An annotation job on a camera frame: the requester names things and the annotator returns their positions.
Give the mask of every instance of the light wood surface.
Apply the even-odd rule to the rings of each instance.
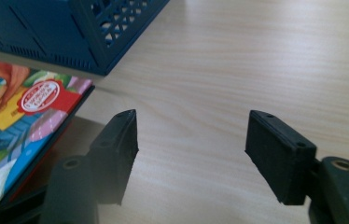
[[[87,150],[137,110],[140,152],[101,223],[309,223],[309,201],[278,203],[244,153],[251,109],[302,133],[318,159],[349,159],[349,1],[172,0],[107,77],[3,57],[94,79],[60,150]]]

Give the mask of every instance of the wooden table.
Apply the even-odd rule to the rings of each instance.
[[[349,159],[349,1],[172,0],[56,146],[83,153],[115,114],[137,110],[139,147],[122,206],[101,223],[309,223],[276,201],[244,153],[248,113],[272,113]]]

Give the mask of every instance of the blue plastic basket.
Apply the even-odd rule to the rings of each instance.
[[[169,0],[0,0],[0,51],[107,75]]]

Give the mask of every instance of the red circular sticker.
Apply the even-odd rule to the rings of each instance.
[[[25,112],[42,111],[58,98],[59,92],[59,84],[55,81],[38,82],[22,96],[21,108]]]

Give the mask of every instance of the book cover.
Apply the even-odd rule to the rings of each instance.
[[[0,199],[91,86],[89,79],[0,62]]]

